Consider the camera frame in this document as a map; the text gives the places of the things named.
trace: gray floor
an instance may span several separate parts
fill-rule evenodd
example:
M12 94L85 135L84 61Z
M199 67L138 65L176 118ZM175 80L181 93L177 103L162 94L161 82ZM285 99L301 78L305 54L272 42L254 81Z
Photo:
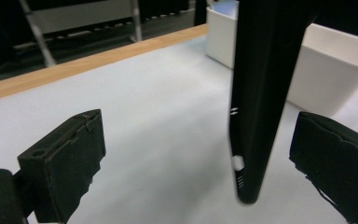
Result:
M192 27L193 18L194 9L190 9L182 11L179 15L147 20L142 26L143 38L149 39ZM49 40L48 47L57 63L66 63L132 44L130 40L132 34L132 24L120 24L67 38ZM36 43L18 49L18 55L19 60L16 62L0 63L0 80L45 68L42 54Z

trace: white container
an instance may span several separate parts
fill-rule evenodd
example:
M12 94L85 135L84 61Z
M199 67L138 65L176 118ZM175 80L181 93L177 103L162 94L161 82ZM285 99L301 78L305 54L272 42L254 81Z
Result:
M233 68L237 18L223 15L209 7L207 7L207 12L206 55Z
M287 100L334 115L358 88L358 36L312 24L304 36Z

